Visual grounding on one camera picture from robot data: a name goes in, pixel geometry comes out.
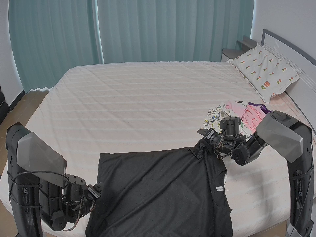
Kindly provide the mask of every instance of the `teal curtain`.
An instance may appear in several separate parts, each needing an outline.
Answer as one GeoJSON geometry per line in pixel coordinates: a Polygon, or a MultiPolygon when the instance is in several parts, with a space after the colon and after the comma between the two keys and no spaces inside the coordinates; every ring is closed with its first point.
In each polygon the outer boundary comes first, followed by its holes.
{"type": "Polygon", "coordinates": [[[10,0],[9,30],[25,91],[79,65],[220,61],[250,36],[254,0],[10,0]]]}
{"type": "Polygon", "coordinates": [[[10,0],[9,31],[24,90],[53,87],[78,65],[98,64],[92,0],[10,0]]]}
{"type": "Polygon", "coordinates": [[[220,61],[250,36],[254,0],[97,0],[105,63],[220,61]]]}

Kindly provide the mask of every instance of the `floor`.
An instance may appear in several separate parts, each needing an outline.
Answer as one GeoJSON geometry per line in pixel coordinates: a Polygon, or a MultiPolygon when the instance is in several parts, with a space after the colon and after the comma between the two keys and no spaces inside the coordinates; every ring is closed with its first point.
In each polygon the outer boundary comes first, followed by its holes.
{"type": "MultiPolygon", "coordinates": [[[[5,148],[5,137],[7,128],[16,122],[26,125],[30,117],[33,115],[37,107],[41,104],[46,91],[30,91],[16,105],[0,125],[0,173],[7,161],[7,151],[5,148]]],[[[252,235],[251,237],[284,237],[286,230],[286,222],[283,222],[267,231],[252,235]]],[[[0,202],[0,237],[14,237],[17,233],[13,216],[6,210],[0,202]]]]}

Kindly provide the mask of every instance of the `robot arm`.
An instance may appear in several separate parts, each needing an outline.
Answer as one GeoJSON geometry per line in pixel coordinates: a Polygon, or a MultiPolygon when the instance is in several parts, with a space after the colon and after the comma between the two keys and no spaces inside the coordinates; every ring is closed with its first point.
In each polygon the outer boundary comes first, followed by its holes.
{"type": "Polygon", "coordinates": [[[246,142],[246,137],[239,133],[239,124],[239,117],[227,117],[220,122],[222,133],[214,129],[202,129],[198,133],[214,148],[219,159],[231,156],[239,165],[257,159],[268,144],[282,155],[287,160],[291,191],[287,236],[308,237],[314,224],[311,220],[314,197],[311,128],[286,113],[274,111],[264,117],[246,142]]]}
{"type": "Polygon", "coordinates": [[[6,148],[18,236],[42,237],[41,219],[54,231],[74,223],[72,230],[101,197],[103,183],[87,186],[84,179],[66,175],[67,161],[22,124],[8,129],[6,148]]]}

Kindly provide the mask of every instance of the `mattress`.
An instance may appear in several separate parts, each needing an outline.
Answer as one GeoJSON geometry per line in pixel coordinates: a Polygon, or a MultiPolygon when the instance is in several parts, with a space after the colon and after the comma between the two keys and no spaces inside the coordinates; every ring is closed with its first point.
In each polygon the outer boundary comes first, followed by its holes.
{"type": "MultiPolygon", "coordinates": [[[[230,63],[143,62],[81,66],[70,69],[30,118],[35,132],[67,160],[67,173],[95,184],[100,153],[167,150],[194,146],[197,130],[211,106],[228,99],[262,103],[230,63]]],[[[284,93],[270,109],[306,123],[284,93]]],[[[290,215],[286,160],[270,146],[260,157],[239,166],[228,157],[226,196],[232,208],[235,237],[262,231],[290,215]]],[[[8,200],[7,166],[0,199],[8,200]]],[[[70,232],[43,230],[55,236],[85,236],[89,215],[70,232]]]]}

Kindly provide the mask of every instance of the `pink clothing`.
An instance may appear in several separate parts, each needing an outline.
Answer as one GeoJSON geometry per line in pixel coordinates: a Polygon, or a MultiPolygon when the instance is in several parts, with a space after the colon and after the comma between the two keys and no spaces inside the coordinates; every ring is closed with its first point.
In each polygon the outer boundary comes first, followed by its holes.
{"type": "Polygon", "coordinates": [[[235,101],[228,100],[226,108],[232,109],[242,119],[245,126],[248,127],[252,132],[256,131],[257,125],[265,117],[265,114],[261,110],[260,106],[244,106],[235,101]]]}

